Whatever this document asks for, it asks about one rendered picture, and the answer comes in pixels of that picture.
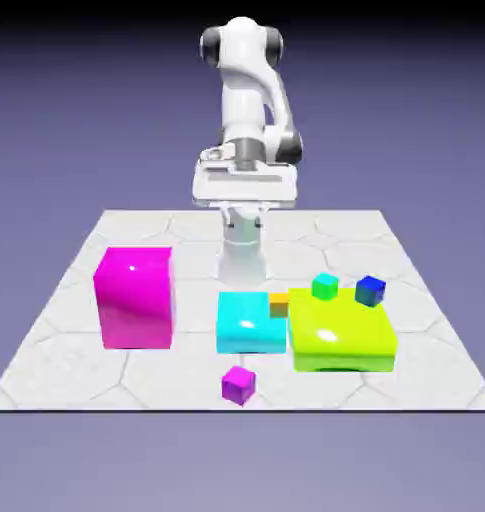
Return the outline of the small purple cube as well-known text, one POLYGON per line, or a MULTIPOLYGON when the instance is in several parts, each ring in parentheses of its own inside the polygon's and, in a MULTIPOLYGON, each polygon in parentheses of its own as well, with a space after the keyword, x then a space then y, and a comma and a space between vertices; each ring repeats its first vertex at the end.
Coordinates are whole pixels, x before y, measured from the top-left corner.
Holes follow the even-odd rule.
POLYGON ((224 399, 243 406, 255 393, 256 374, 241 366, 233 366, 221 379, 224 399))

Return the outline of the small green cube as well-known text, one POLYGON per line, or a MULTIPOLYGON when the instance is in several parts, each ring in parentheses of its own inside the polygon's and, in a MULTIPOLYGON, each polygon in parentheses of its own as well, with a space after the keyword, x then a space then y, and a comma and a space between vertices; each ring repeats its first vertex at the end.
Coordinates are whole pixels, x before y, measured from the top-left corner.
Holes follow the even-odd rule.
POLYGON ((312 296, 323 301, 334 299, 338 294, 339 279, 328 273, 318 274, 312 281, 312 296))

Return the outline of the large cyan box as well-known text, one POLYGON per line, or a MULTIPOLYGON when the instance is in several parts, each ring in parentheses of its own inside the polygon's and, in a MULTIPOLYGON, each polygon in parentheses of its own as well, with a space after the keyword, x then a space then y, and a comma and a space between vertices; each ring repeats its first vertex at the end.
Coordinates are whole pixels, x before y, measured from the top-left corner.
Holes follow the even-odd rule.
POLYGON ((219 354, 282 354, 287 321, 270 314, 267 292, 220 292, 216 320, 219 354))

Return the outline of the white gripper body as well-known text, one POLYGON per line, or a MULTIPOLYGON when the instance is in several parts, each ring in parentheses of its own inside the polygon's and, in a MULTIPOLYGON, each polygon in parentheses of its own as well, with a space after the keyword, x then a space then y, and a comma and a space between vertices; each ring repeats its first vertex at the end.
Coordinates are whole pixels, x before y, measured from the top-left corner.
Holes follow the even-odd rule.
POLYGON ((238 171, 233 160, 198 161, 192 183, 195 204, 256 203, 292 207, 297 200, 297 168, 277 163, 255 163, 253 171, 238 171))

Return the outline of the large magenta box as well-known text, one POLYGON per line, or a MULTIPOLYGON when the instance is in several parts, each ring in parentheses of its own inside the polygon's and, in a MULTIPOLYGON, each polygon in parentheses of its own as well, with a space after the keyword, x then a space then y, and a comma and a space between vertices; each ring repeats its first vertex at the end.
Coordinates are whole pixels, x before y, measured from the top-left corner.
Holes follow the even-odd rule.
POLYGON ((172 248, 109 247, 94 275, 106 349, 168 349, 174 330, 172 248))

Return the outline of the large yellow-green box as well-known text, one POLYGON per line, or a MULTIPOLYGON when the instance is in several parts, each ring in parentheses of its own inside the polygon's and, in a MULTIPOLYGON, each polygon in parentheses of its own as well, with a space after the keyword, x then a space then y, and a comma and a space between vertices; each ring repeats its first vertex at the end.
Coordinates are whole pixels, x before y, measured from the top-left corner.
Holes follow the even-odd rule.
POLYGON ((298 372, 391 372, 397 336, 381 304, 355 300, 353 288, 342 288, 330 300, 309 288, 291 288, 289 333, 298 372))

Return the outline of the small blue cube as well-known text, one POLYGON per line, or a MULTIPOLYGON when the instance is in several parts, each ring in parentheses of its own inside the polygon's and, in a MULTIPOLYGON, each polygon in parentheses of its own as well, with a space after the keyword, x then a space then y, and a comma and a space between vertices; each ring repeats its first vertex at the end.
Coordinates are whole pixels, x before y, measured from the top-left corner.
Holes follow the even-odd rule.
POLYGON ((356 283, 355 300, 368 307, 376 307, 383 301, 386 282, 366 275, 356 283))

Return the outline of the small orange cube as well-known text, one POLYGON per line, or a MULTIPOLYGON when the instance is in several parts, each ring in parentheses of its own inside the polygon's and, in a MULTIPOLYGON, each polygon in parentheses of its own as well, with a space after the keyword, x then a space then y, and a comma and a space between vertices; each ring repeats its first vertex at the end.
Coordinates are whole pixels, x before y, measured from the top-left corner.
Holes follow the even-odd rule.
POLYGON ((287 292, 270 292, 269 315, 273 318, 287 318, 289 309, 289 295, 287 292))

